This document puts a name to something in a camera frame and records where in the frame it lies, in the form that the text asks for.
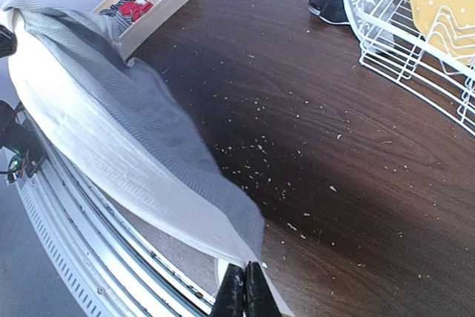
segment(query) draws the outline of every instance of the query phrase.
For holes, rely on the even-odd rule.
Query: wood grain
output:
[[[475,316],[474,139],[361,68],[348,27],[307,0],[191,0],[136,55],[262,208],[297,316]]]

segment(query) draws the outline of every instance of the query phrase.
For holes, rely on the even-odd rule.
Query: wooden tray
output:
[[[104,0],[95,13],[108,9],[119,0]],[[147,0],[154,6],[135,23],[132,24],[121,36],[120,55],[127,59],[161,24],[175,14],[189,0]]]

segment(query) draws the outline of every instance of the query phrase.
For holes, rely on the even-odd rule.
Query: gray floor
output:
[[[6,168],[0,152],[0,170]],[[83,317],[56,273],[16,188],[0,176],[0,316]]]

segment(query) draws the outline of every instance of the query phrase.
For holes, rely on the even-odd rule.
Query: gray towel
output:
[[[222,176],[157,72],[139,59],[122,61],[117,23],[107,16],[33,0],[7,0],[2,8],[17,9],[25,30],[77,83],[170,172],[222,211],[261,257],[264,221],[258,207]]]

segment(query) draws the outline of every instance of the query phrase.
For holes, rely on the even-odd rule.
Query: dish rack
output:
[[[472,53],[470,58],[449,55],[450,47],[456,45],[445,43],[446,37],[439,31],[456,33],[442,21],[443,16],[453,16],[450,9],[439,9],[429,34],[424,37],[413,24],[409,0],[379,0],[366,12],[364,1],[358,0],[356,4],[363,39],[361,65],[400,85],[475,136],[475,45],[463,48],[464,53]],[[384,31],[392,33],[394,40],[382,36]],[[442,40],[447,53],[429,44],[434,36]]]

